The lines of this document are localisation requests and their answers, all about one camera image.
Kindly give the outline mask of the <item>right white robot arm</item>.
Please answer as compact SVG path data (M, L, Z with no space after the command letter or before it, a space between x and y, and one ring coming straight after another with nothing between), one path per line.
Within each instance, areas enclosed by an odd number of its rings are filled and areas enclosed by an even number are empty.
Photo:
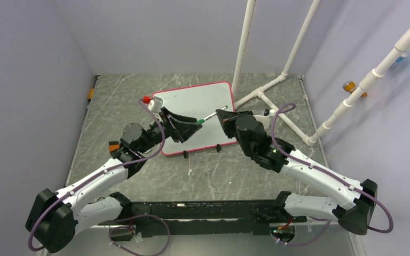
M236 138L243 153L260 167L290 175L324 193L323 197L300 196L282 191L273 215L279 221L292 217L314 217L336 221L345 230L366 235L375 210L377 183L354 180L309 159L292 144L272 138L251 111L217 110L224 133Z

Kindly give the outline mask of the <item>pink framed whiteboard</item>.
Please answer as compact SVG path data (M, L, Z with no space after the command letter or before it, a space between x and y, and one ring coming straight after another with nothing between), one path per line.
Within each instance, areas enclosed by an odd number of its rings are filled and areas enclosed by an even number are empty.
M162 99L162 105L169 111L196 119L202 119L224 106L227 107L227 111L234 111L231 85L227 81L157 91L152 97ZM184 151L198 151L234 143L236 140L225 135L215 116L205 121L202 128L184 143L175 143L172 139L167 139L162 153L172 156Z

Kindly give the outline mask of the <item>white green marker pen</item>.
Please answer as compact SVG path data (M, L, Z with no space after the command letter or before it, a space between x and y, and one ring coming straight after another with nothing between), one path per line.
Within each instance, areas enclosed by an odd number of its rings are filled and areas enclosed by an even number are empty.
M221 107L219 110L225 110L225 109L227 109L227 108L228 108L228 106L226 105L226 106ZM213 118L213 117L216 116L216 115L217 115L217 113L216 113L216 111L215 111L215 112L209 114L208 116L199 119L199 120L196 122L196 124L203 124L203 123L205 123L206 121L210 120L211 118Z

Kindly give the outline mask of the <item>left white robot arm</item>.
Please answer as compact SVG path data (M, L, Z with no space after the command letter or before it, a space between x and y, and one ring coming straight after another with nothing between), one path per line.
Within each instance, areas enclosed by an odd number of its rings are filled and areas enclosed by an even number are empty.
M93 202L110 187L134 176L156 156L167 138L183 143L202 128L193 117L174 114L162 107L158 115L150 113L154 123L144 129L130 123L118 141L110 141L110 159L86 177L55 192L44 189L35 198L25 228L32 251L62 250L82 231L106 221L127 223L132 217L132 202L121 193L113 193Z

